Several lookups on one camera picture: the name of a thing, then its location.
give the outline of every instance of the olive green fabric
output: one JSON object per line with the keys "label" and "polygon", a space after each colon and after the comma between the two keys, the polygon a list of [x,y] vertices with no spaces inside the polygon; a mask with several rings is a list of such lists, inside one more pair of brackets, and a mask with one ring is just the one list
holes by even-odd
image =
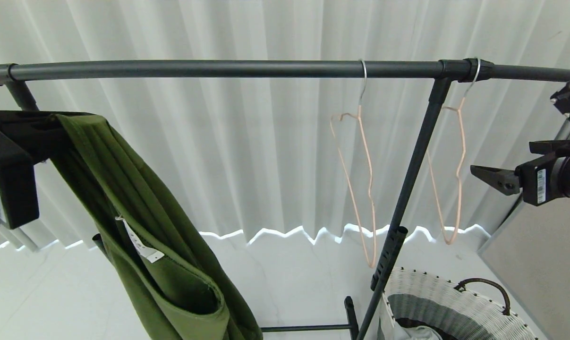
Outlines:
{"label": "olive green fabric", "polygon": [[[106,119],[56,117],[75,147],[52,157],[52,163],[94,218],[151,338],[263,338],[250,308],[170,190]],[[140,256],[118,216],[143,245],[165,256],[154,263]]]}

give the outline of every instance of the laundry basket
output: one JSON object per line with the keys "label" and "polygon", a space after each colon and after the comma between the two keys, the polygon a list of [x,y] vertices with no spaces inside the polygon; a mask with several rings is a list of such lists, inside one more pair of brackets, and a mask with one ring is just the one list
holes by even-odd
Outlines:
{"label": "laundry basket", "polygon": [[[466,290],[482,282],[499,289],[505,305]],[[472,278],[458,284],[425,272],[397,267],[382,296],[380,336],[394,337],[395,323],[402,327],[428,326],[443,340],[536,340],[518,314],[510,311],[507,292],[491,280]]]}

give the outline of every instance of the white curtain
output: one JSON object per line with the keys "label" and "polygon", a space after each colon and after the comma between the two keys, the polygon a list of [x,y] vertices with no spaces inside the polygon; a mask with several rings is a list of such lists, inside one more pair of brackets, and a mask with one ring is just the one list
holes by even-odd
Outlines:
{"label": "white curtain", "polygon": [[[0,63],[82,60],[440,60],[570,68],[570,1],[438,0],[0,0]],[[354,112],[360,79],[91,79],[29,82],[41,110],[105,116],[171,188],[200,231],[218,235],[304,226],[341,234],[356,224],[329,128]],[[363,119],[373,158],[377,226],[393,213],[432,86],[429,79],[369,79]],[[455,84],[447,105],[468,84]],[[528,141],[550,139],[561,84],[479,82],[464,109],[462,228],[492,232],[515,197],[473,178],[469,164],[514,168]],[[0,110],[17,110],[0,88]],[[367,164],[353,120],[337,133],[371,225]],[[455,219],[457,118],[445,111],[430,143],[445,222]],[[440,232],[423,164],[406,226]],[[41,219],[0,243],[92,245],[95,226],[51,163],[36,167]]]}

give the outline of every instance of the metal hook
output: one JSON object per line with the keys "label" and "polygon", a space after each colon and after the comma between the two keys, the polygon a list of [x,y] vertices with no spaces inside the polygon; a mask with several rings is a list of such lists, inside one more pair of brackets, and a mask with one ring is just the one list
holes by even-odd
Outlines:
{"label": "metal hook", "polygon": [[466,92],[463,94],[463,97],[468,96],[468,93],[472,89],[472,86],[476,83],[477,76],[480,74],[480,58],[476,57],[476,59],[477,59],[476,75],[474,76],[474,79],[472,80],[472,83],[470,84],[470,86],[466,89]]}
{"label": "metal hook", "polygon": [[362,62],[362,69],[365,71],[365,83],[364,83],[363,86],[362,86],[362,92],[360,93],[360,98],[358,99],[358,105],[360,106],[360,104],[362,103],[362,97],[363,97],[363,95],[365,95],[365,90],[366,90],[366,78],[367,78],[367,75],[366,75],[366,64],[365,64],[365,61],[362,60],[362,59],[359,59],[358,61]]}

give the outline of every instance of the brown handle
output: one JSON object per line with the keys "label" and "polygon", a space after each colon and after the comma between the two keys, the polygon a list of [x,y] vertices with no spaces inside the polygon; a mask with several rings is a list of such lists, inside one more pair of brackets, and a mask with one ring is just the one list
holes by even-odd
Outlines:
{"label": "brown handle", "polygon": [[510,308],[510,297],[509,297],[509,295],[507,295],[507,292],[505,292],[505,288],[503,288],[503,286],[501,286],[501,284],[498,284],[492,280],[486,280],[483,278],[470,278],[470,279],[465,279],[465,280],[462,280],[461,282],[459,282],[459,284],[455,287],[455,289],[457,289],[460,292],[463,292],[466,290],[466,284],[472,283],[472,282],[482,282],[482,283],[490,284],[494,288],[497,288],[499,290],[499,292],[501,292],[501,294],[503,294],[503,300],[505,301],[505,308],[503,308],[503,315],[509,315],[510,314],[510,310],[511,310],[511,308]]}

